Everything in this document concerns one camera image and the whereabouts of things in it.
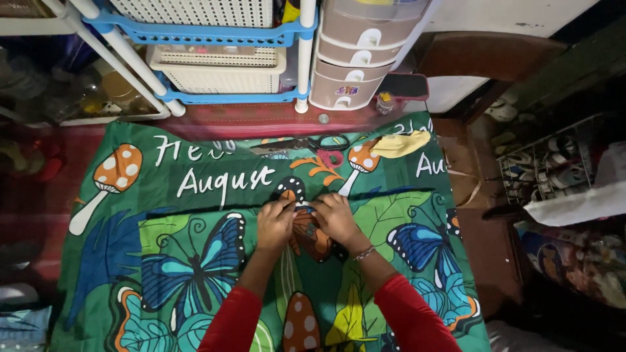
white mushroom stem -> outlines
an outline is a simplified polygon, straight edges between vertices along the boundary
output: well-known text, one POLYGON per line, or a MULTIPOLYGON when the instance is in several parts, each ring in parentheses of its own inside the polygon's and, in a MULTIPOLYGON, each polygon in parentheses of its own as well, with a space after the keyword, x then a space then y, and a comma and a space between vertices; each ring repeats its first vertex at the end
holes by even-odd
POLYGON ((76 213, 76 215, 74 215, 74 217, 69 222, 69 231, 73 235, 78 236, 85 231, 85 227, 87 227, 87 223, 89 222, 91 215, 93 214, 94 210, 96 210, 98 204, 102 202, 107 194, 109 194, 108 191, 101 190, 85 205, 84 208, 82 208, 79 212, 76 213))
POLYGON ((343 186, 341 186, 341 189, 339 190, 339 194, 347 197, 350 194, 350 190, 352 189, 352 185, 354 185, 354 181, 356 180, 356 177, 359 175, 358 170, 354 169, 352 171, 352 173, 350 174, 350 177, 348 177, 348 179, 346 180, 346 182, 344 183, 343 186))

hand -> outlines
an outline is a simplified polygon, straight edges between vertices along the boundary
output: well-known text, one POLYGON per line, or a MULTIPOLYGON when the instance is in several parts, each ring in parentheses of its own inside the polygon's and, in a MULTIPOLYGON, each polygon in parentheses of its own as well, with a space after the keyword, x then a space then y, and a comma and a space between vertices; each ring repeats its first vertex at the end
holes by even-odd
POLYGON ((257 251, 282 252, 292 236, 294 209, 295 202, 287 199, 269 202, 261 208, 257 216, 257 251))
POLYGON ((352 255, 360 254, 372 245, 354 222, 347 198, 330 193, 317 199, 318 201, 310 203, 316 210, 311 214, 325 234, 341 243, 352 255))

green printed fabric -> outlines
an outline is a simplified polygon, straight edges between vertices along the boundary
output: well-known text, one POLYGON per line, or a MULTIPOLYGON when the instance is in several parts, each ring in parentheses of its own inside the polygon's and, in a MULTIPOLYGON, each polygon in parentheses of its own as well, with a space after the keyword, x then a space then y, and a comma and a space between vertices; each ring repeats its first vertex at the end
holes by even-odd
POLYGON ((279 197, 298 204, 294 236, 250 350, 399 350, 356 262, 310 214, 307 201, 328 192, 348 195, 361 230, 463 351, 488 351, 434 134, 405 157, 369 152, 376 137, 413 130, 432 131, 427 113, 347 133, 344 163, 329 168, 308 150, 249 152, 276 139, 192 143, 110 123, 66 236, 51 351, 195 351, 254 251, 259 208, 279 197))

orange butterfly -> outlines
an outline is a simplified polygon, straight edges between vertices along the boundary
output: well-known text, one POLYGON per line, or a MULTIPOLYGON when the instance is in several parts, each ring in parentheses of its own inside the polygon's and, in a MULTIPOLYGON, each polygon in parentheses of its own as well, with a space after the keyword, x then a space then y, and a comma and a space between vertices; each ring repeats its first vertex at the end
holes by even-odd
POLYGON ((282 179, 274 189, 271 200, 289 199, 296 202, 293 233, 289 239, 289 244, 294 253, 300 255, 300 246, 317 262, 326 261, 331 254, 338 260, 345 261, 348 253, 345 248, 337 244, 319 228, 315 217, 311 215, 314 211, 305 199, 304 182, 295 176, 287 176, 282 179))

bracelet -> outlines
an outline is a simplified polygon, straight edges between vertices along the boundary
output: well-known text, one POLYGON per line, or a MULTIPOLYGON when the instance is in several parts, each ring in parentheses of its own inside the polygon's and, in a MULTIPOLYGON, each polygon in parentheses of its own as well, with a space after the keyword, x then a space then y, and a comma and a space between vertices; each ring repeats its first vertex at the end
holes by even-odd
POLYGON ((374 246, 369 246, 368 249, 365 250, 365 252, 359 254, 358 256, 354 257, 355 261, 360 261, 361 259, 367 257, 371 252, 375 251, 376 247, 374 246))

